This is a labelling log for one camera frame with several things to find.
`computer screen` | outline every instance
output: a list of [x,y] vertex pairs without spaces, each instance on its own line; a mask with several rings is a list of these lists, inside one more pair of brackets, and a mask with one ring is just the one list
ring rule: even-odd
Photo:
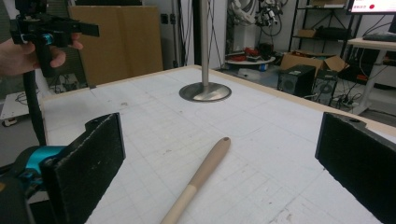
[[349,0],[346,14],[396,15],[396,0]]

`white table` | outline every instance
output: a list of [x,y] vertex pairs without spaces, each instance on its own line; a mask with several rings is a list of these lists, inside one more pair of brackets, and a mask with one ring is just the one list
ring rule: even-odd
[[359,105],[357,107],[354,107],[350,111],[350,113],[359,115],[360,113],[362,113],[364,110],[366,110],[371,105],[371,103],[369,102],[370,92],[374,87],[376,79],[379,76],[382,76],[382,73],[381,73],[382,67],[380,64],[382,64],[384,57],[388,50],[396,50],[396,43],[363,40],[362,38],[351,39],[351,40],[348,40],[347,43],[349,45],[353,45],[353,47],[356,47],[356,48],[379,49],[379,54],[378,54],[378,57],[376,58],[375,66],[373,66],[373,69],[371,71],[369,79],[366,83],[366,87],[364,88],[364,92],[361,96]]
[[[343,112],[214,71],[209,80],[231,88],[229,98],[178,95],[200,80],[189,66],[44,99],[50,145],[120,112],[126,159],[88,223],[159,223],[224,136],[230,151],[179,223],[379,223],[314,157],[322,111]],[[364,121],[396,142],[396,129]]]

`gray floor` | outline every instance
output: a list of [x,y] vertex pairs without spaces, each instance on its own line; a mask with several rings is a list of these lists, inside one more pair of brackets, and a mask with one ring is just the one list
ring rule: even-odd
[[[235,72],[227,71],[227,73],[237,77]],[[277,67],[270,67],[267,72],[261,74],[260,78],[254,77],[250,81],[276,89]],[[352,85],[353,83],[340,80],[334,96],[345,93]],[[351,95],[362,93],[363,89],[363,85],[357,85],[353,88]],[[396,127],[396,90],[373,89],[370,101],[373,105],[361,116]],[[350,110],[346,106],[342,106],[340,109]],[[13,126],[0,126],[0,167],[14,162],[24,149],[37,145],[38,141],[29,116],[18,117],[18,123]]]

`wooden stick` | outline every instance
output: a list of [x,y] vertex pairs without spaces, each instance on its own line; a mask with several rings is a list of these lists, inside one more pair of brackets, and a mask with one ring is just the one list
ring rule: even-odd
[[163,221],[161,222],[162,224],[177,223],[178,219],[194,197],[195,193],[206,182],[206,180],[224,158],[225,154],[230,148],[230,144],[231,139],[229,137],[224,137],[213,146],[212,150],[210,150],[209,154],[207,154],[201,166],[192,177],[190,183],[183,190],[183,192],[173,204],[172,208],[163,218]]

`black shelving rack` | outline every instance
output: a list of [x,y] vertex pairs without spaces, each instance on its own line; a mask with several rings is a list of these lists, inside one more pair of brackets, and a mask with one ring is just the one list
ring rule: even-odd
[[[339,11],[339,10],[344,10],[345,12],[347,12],[344,7],[312,7],[310,5],[310,2],[311,1],[307,0],[305,7],[299,7],[300,0],[296,0],[296,5],[295,5],[295,9],[294,9],[294,16],[293,16],[293,24],[291,26],[291,33],[290,33],[289,51],[291,51],[291,46],[292,46],[292,43],[293,43],[293,39],[295,39],[295,38],[299,39],[298,49],[301,48],[304,39],[322,40],[324,42],[323,43],[323,47],[322,47],[322,52],[324,52],[324,50],[325,50],[326,41],[338,41],[338,42],[342,42],[341,52],[340,52],[339,56],[341,58],[343,58],[344,53],[345,53],[345,49],[347,47],[348,39],[355,38],[356,35],[357,35],[358,28],[359,28],[359,25],[361,23],[361,16],[358,17],[358,21],[356,22],[356,25],[354,27],[355,29],[354,29],[354,31],[352,33],[352,26],[354,24],[355,16],[354,15],[349,16],[348,26],[346,27],[340,21],[340,19],[338,18],[337,14],[336,14],[336,11]],[[331,22],[333,20],[337,20],[337,23],[339,24],[340,28],[346,29],[345,37],[342,38],[342,39],[330,39],[330,38],[322,38],[322,37],[302,37],[302,36],[295,35],[294,32],[295,32],[296,17],[298,15],[298,12],[301,11],[301,10],[304,11],[304,20],[303,20],[302,29],[306,29],[306,28],[314,29],[314,28],[317,28],[317,26],[319,24],[321,24],[323,21],[326,21],[326,20],[328,22],[327,27],[330,27],[331,26]],[[317,23],[315,23],[314,25],[312,25],[310,27],[306,27],[306,20],[308,18],[308,11],[309,10],[321,10],[321,11],[327,12],[327,13]]]

